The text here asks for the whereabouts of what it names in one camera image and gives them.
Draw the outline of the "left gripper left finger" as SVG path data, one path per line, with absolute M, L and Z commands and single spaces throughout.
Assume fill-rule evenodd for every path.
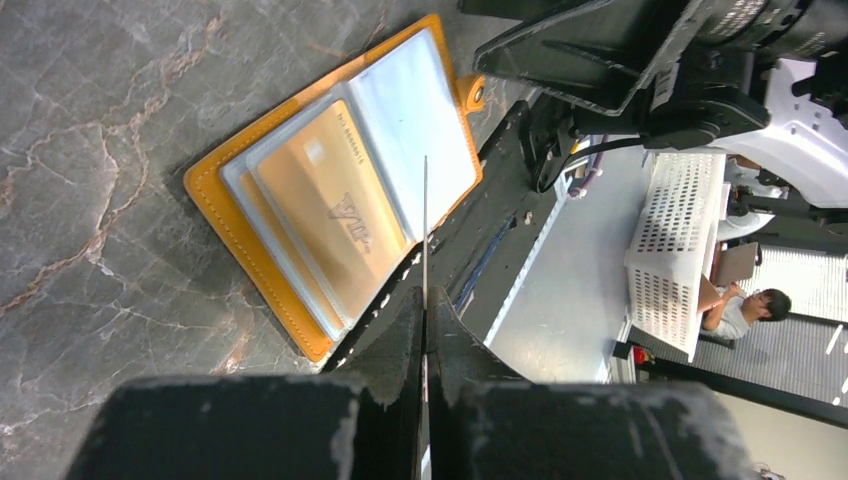
M 423 320 L 413 288 L 380 337 L 327 373 L 128 381 L 67 477 L 417 479 Z

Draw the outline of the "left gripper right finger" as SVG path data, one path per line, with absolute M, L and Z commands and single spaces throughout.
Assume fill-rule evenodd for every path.
M 752 479 L 728 411 L 687 382 L 535 383 L 426 296 L 436 479 Z

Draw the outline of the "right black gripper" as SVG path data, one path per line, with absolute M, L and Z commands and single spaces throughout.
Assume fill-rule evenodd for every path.
M 638 134 L 687 149 L 765 128 L 746 91 L 753 59 L 725 60 L 709 27 L 726 1 L 461 1 L 469 15 L 516 21 L 477 48 L 476 71 L 571 104 L 583 133 Z

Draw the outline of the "orange leather card holder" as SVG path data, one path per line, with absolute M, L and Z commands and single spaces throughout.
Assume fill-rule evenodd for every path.
M 269 253 L 220 178 L 219 170 L 247 148 L 268 136 L 273 129 L 281 126 L 284 121 L 291 119 L 319 96 L 327 93 L 331 87 L 343 80 L 352 78 L 366 67 L 376 63 L 420 31 L 428 31 L 434 37 L 440 57 L 440 69 L 447 77 L 451 98 L 459 113 L 459 120 L 465 135 L 466 150 L 471 155 L 470 166 L 474 171 L 471 185 L 462 189 L 454 203 L 446 210 L 450 214 L 459 207 L 483 179 L 483 170 L 467 115 L 480 111 L 484 105 L 482 100 L 474 101 L 471 99 L 470 90 L 472 86 L 482 87 L 484 79 L 479 74 L 468 75 L 462 79 L 456 77 L 443 22 L 440 16 L 435 13 L 428 14 L 415 21 L 410 26 L 400 30 L 362 55 L 340 65 L 281 102 L 268 113 L 213 149 L 190 167 L 183 178 L 185 190 L 192 201 L 242 269 L 248 274 L 284 330 L 312 364 L 321 364 L 328 360 L 338 343 L 321 331 L 316 322 L 307 314 L 302 302 L 296 298 L 293 288 L 284 279 L 282 273 L 271 265 Z

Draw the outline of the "gold credit card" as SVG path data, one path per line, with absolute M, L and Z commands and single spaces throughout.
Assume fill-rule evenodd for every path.
M 301 111 L 247 166 L 334 312 L 355 323 L 411 240 L 349 103 Z

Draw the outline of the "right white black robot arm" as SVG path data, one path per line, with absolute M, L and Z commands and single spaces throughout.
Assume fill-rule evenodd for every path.
M 573 135 L 720 149 L 812 206 L 847 205 L 843 1 L 462 1 L 509 19 L 474 68 L 567 106 Z

